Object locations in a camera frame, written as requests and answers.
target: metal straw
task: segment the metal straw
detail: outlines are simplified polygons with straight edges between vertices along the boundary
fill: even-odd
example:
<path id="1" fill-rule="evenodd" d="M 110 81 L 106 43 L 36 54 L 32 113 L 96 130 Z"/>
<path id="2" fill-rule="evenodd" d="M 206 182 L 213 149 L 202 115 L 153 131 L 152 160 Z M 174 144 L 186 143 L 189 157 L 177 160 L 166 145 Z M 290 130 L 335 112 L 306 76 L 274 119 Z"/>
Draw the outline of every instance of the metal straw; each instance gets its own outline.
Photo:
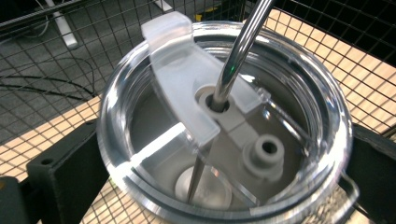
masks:
<path id="1" fill-rule="evenodd" d="M 233 83 L 238 75 L 239 69 L 248 56 L 248 52 L 259 34 L 265 20 L 275 3 L 275 0 L 259 0 L 247 19 L 241 33 L 236 38 L 230 56 L 221 71 L 218 84 L 213 95 L 211 109 L 222 112 L 227 103 Z"/>

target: wire mesh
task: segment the wire mesh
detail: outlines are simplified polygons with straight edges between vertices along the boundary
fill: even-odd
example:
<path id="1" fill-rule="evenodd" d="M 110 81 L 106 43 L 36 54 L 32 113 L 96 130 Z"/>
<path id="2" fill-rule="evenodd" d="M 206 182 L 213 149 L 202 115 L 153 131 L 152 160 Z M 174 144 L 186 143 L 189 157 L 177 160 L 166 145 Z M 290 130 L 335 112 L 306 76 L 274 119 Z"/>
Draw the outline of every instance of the wire mesh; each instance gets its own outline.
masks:
<path id="1" fill-rule="evenodd" d="M 193 21 L 241 21 L 254 5 L 242 0 L 36 3 L 23 17 L 0 24 L 0 175 L 19 180 L 27 176 L 30 159 L 97 117 L 113 69 L 143 40 L 140 25 L 165 13 L 166 5 Z M 339 81 L 354 122 L 394 138 L 395 10 L 389 0 L 283 0 L 265 27 L 316 54 Z M 71 33 L 60 32 L 61 17 Z M 78 42 L 72 49 L 64 42 L 70 34 Z M 163 221 L 108 181 L 82 220 L 97 222 Z"/>

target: circular hole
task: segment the circular hole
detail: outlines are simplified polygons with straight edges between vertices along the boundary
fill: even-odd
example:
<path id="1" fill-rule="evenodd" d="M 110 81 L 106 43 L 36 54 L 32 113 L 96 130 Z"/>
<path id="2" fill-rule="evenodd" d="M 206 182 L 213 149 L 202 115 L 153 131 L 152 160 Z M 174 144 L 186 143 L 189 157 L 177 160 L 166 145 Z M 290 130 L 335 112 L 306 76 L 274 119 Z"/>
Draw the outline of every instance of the circular hole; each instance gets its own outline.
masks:
<path id="1" fill-rule="evenodd" d="M 262 144 L 262 150 L 268 154 L 274 154 L 277 152 L 276 145 L 272 142 L 265 142 Z"/>
<path id="2" fill-rule="evenodd" d="M 50 164 L 50 163 L 52 163 L 53 162 L 53 159 L 44 159 L 42 162 L 41 162 L 41 164 L 43 164 L 43 165 L 48 165 L 48 164 Z"/>
<path id="3" fill-rule="evenodd" d="M 213 94 L 208 95 L 207 98 L 206 98 L 206 100 L 205 100 L 205 102 L 206 102 L 207 107 L 210 108 L 210 106 L 212 105 L 212 102 L 213 102 Z M 227 102 L 225 103 L 225 105 L 224 105 L 223 111 L 221 111 L 220 113 L 226 112 L 229 108 L 230 108 L 230 103 L 227 101 Z"/>

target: metal grid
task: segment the metal grid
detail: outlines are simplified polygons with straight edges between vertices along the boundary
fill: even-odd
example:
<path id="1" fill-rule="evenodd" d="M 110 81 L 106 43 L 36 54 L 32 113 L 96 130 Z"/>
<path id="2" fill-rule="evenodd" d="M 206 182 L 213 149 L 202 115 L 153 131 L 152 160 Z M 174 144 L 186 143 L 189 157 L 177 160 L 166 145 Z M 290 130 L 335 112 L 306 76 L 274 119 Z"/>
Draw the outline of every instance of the metal grid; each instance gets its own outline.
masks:
<path id="1" fill-rule="evenodd" d="M 19 180 L 26 177 L 30 159 L 97 117 L 100 93 L 115 65 L 143 40 L 140 25 L 164 13 L 151 0 L 39 3 L 37 12 L 0 24 L 0 175 Z M 242 20 L 254 4 L 166 3 L 193 21 Z M 370 9 L 373 3 L 383 7 Z M 340 82 L 354 122 L 391 137 L 396 130 L 396 37 L 395 19 L 388 14 L 395 10 L 389 0 L 284 0 L 265 27 L 314 52 Z M 55 11 L 64 14 L 77 48 L 65 45 Z M 361 26 L 361 18 L 366 25 Z M 97 222 L 162 221 L 108 181 L 82 220 Z"/>

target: metal rod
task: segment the metal rod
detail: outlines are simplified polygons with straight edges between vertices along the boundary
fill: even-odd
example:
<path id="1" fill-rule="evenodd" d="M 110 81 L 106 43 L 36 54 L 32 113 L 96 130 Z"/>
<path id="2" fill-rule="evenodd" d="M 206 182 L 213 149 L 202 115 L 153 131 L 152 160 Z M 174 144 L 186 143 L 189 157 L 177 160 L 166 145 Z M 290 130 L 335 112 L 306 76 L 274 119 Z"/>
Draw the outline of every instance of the metal rod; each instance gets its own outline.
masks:
<path id="1" fill-rule="evenodd" d="M 238 75 L 242 63 L 248 56 L 248 51 L 260 32 L 265 20 L 275 3 L 275 0 L 259 0 L 247 22 L 243 26 L 241 33 L 236 38 L 231 50 L 230 56 L 222 68 L 215 93 L 213 94 L 213 102 L 210 108 L 216 112 L 222 112 L 227 103 L 233 83 Z"/>
<path id="2" fill-rule="evenodd" d="M 204 171 L 205 163 L 197 156 L 192 170 L 191 181 L 189 185 L 189 191 L 187 192 L 187 203 L 192 203 L 192 198 L 195 195 L 195 191 L 198 188 L 199 181 L 201 180 L 202 172 Z"/>

